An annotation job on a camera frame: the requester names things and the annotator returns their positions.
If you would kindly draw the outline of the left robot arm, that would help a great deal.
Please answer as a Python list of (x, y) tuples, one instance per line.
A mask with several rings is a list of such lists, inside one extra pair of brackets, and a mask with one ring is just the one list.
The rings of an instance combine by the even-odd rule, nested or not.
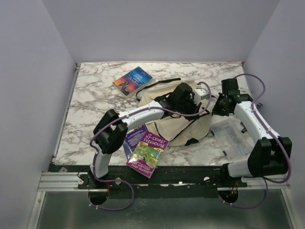
[(90, 166), (89, 183), (94, 188), (102, 188), (105, 182), (108, 182), (105, 175), (109, 171), (110, 159), (123, 145), (128, 131), (171, 115), (180, 115), (186, 119), (197, 118), (202, 91), (200, 88), (194, 89), (186, 83), (180, 83), (172, 92), (157, 96), (147, 105), (122, 113), (114, 109), (108, 110), (95, 127), (94, 136), (90, 140), (90, 146), (96, 153)]

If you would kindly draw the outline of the purple Treehouse book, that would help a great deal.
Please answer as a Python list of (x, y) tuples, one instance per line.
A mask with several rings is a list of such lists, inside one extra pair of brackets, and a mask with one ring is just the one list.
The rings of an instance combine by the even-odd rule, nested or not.
[(151, 178), (168, 144), (168, 140), (146, 131), (126, 165)]

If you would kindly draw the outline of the dark purple book underneath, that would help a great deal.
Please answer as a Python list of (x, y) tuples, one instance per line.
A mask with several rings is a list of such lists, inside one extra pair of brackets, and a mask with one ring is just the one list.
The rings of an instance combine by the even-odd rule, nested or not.
[(133, 151), (137, 147), (138, 143), (140, 142), (146, 131), (147, 131), (146, 126), (141, 125), (127, 133), (122, 145), (127, 159), (131, 157)]

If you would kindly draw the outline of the cream canvas backpack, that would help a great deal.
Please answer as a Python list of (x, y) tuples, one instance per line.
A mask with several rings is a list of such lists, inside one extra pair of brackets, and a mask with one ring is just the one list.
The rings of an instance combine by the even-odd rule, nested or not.
[[(141, 95), (136, 94), (139, 106), (147, 105), (158, 96), (164, 95), (169, 97), (169, 93), (175, 91), (175, 89), (182, 83), (187, 84), (192, 89), (199, 88), (194, 80), (182, 80), (181, 78), (158, 81), (157, 83), (163, 83), (164, 86), (150, 89), (156, 85), (153, 83), (144, 87), (144, 92)], [(199, 140), (208, 135), (211, 120), (212, 114), (207, 109), (197, 117), (184, 117), (170, 114), (168, 117), (161, 120), (147, 122), (145, 125), (148, 131), (168, 140), (169, 146), (188, 146), (198, 143)]]

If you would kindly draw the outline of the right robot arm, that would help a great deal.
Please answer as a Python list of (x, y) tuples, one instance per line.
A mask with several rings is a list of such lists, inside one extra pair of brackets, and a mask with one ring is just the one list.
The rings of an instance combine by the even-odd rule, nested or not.
[(237, 78), (222, 80), (222, 92), (212, 109), (213, 115), (235, 115), (240, 119), (254, 142), (247, 160), (227, 163), (219, 175), (220, 183), (230, 187), (237, 177), (291, 175), (292, 141), (281, 137), (262, 117), (256, 101), (239, 90)]

